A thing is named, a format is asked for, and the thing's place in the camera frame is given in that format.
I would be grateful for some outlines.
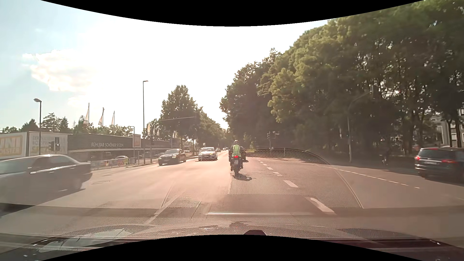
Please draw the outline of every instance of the yellow sign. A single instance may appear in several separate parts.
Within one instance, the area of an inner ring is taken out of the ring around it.
[[[26,133],[10,133],[0,135],[0,158],[26,156]]]

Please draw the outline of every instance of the dark sedan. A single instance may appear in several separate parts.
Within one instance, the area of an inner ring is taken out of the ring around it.
[[[423,148],[415,157],[419,176],[441,176],[464,181],[464,150],[461,148]]]
[[[90,163],[66,155],[40,155],[0,162],[0,203],[27,204],[35,193],[80,190],[92,177]]]
[[[187,156],[185,152],[181,149],[172,149],[164,152],[162,156],[158,158],[158,164],[162,166],[163,164],[169,163],[181,163],[187,162]]]

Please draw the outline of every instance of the high-visibility vest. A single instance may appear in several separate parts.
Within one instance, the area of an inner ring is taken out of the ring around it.
[[[240,157],[240,145],[235,144],[233,147],[232,156],[239,156]]]

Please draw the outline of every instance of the white flag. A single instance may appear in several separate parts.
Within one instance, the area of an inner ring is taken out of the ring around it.
[[[102,116],[100,117],[100,120],[98,121],[98,125],[102,127],[103,127],[103,112],[102,112]]]
[[[111,119],[111,126],[115,125],[115,112],[113,112],[113,118]]]
[[[85,115],[85,118],[84,118],[84,125],[89,125],[89,110],[90,110],[90,103],[89,103],[89,107],[87,108],[87,114]]]

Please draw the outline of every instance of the car taillight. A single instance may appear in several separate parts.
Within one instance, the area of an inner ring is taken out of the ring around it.
[[[443,163],[457,163],[457,162],[455,162],[455,161],[452,160],[452,159],[444,159],[444,160],[442,160],[441,162],[443,162]]]

